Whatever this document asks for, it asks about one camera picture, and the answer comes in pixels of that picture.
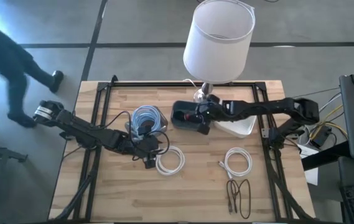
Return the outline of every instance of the person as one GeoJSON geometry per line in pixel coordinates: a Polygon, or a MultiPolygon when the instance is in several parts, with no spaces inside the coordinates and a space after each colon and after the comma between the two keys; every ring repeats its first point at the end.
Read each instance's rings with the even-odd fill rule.
{"type": "Polygon", "coordinates": [[[56,93],[64,74],[55,71],[53,75],[43,71],[33,56],[0,31],[0,74],[7,80],[9,112],[8,118],[25,128],[33,128],[36,123],[23,110],[23,99],[27,89],[28,74],[56,93]]]}

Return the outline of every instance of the black pants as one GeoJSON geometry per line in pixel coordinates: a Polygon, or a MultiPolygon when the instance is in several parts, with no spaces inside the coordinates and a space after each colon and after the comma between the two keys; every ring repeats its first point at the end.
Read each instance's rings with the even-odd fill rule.
{"type": "Polygon", "coordinates": [[[23,113],[23,98],[27,89],[25,73],[47,87],[54,82],[54,78],[37,65],[31,54],[0,31],[0,74],[8,81],[11,114],[23,113]]]}

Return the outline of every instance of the black metal frame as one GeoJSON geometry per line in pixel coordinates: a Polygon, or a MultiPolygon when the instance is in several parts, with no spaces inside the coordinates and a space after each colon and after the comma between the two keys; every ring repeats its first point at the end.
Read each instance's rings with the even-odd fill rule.
{"type": "MultiPolygon", "coordinates": [[[[109,105],[109,100],[110,100],[110,94],[111,94],[111,87],[137,87],[137,86],[149,86],[149,87],[166,87],[166,86],[174,86],[174,87],[187,87],[187,86],[192,86],[191,83],[188,82],[116,82],[117,78],[114,77],[111,82],[99,82],[98,87],[97,87],[97,92],[95,96],[95,103],[93,107],[93,114],[91,117],[91,123],[95,125],[96,119],[97,119],[97,114],[98,114],[98,108],[99,108],[99,103],[100,103],[100,98],[101,98],[101,93],[103,90],[106,90],[106,95],[105,95],[105,102],[104,102],[104,107],[103,107],[103,113],[101,117],[101,125],[105,125],[106,123],[106,115],[108,112],[108,105],[109,105]]],[[[196,85],[201,85],[202,82],[195,82],[196,85]]],[[[250,87],[253,90],[253,97],[255,102],[260,102],[260,97],[259,97],[259,91],[261,92],[263,96],[263,101],[268,101],[268,94],[266,90],[266,84],[265,82],[236,82],[236,83],[228,83],[228,84],[220,84],[220,85],[214,85],[214,86],[246,86],[250,87]]],[[[267,115],[267,121],[269,128],[273,126],[272,121],[272,115],[269,114],[267,115]]],[[[258,124],[259,128],[262,131],[265,128],[263,116],[258,116],[258,124]]],[[[274,151],[274,157],[276,161],[276,168],[277,172],[274,170],[272,163],[271,163],[271,157],[270,157],[270,148],[268,144],[268,139],[263,137],[262,133],[260,134],[261,136],[261,142],[263,144],[263,152],[264,152],[264,159],[265,159],[265,165],[266,165],[266,170],[267,170],[267,175],[268,175],[268,182],[269,182],[269,190],[271,193],[271,200],[272,200],[272,206],[274,210],[274,216],[275,220],[277,222],[285,222],[285,223],[328,223],[328,222],[320,222],[317,220],[312,219],[310,216],[308,216],[303,209],[300,208],[298,203],[294,200],[290,192],[288,191],[286,187],[286,178],[284,176],[283,172],[283,166],[282,166],[282,160],[281,160],[281,153],[279,150],[274,151]],[[284,202],[284,208],[286,211],[286,218],[283,218],[281,215],[281,209],[279,208],[279,201],[276,193],[276,187],[275,185],[278,186],[279,190],[282,192],[283,196],[283,202],[284,202]],[[297,216],[301,218],[301,220],[294,219],[292,215],[292,209],[296,212],[297,216]]],[[[66,218],[62,217],[62,219],[54,219],[54,220],[49,220],[44,223],[89,223],[91,220],[91,212],[92,212],[92,206],[93,206],[93,199],[95,196],[95,185],[96,185],[96,178],[97,178],[97,173],[99,169],[99,162],[100,162],[100,155],[101,154],[101,147],[97,147],[93,150],[86,150],[85,156],[83,159],[83,165],[82,165],[82,172],[80,176],[80,183],[79,183],[79,188],[76,193],[76,195],[73,197],[72,201],[69,203],[73,205],[72,210],[74,210],[73,217],[71,220],[67,220],[67,217],[69,216],[70,212],[67,214],[66,218]],[[88,161],[90,160],[90,154],[92,151],[95,151],[95,157],[93,161],[93,165],[91,168],[90,173],[87,176],[88,172],[88,161]],[[88,193],[88,201],[86,205],[86,210],[85,210],[85,216],[84,218],[80,218],[80,211],[81,211],[81,201],[82,201],[82,196],[85,192],[85,190],[90,186],[89,193],[88,193]]]]}

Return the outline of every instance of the lamp base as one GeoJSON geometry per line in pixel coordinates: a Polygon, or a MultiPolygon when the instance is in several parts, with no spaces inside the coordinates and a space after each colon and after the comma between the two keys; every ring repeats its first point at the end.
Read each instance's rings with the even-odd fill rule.
{"type": "Polygon", "coordinates": [[[213,85],[209,83],[203,83],[202,88],[197,90],[193,96],[193,100],[196,103],[201,103],[207,99],[207,96],[213,91],[213,85]]]}

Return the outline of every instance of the lamp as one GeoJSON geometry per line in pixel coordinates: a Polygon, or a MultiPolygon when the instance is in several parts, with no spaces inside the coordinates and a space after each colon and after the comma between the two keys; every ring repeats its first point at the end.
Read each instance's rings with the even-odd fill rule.
{"type": "Polygon", "coordinates": [[[238,0],[206,0],[197,6],[184,52],[188,72],[205,82],[194,95],[196,102],[212,92],[212,84],[231,82],[242,73],[254,25],[254,8],[238,0]]]}

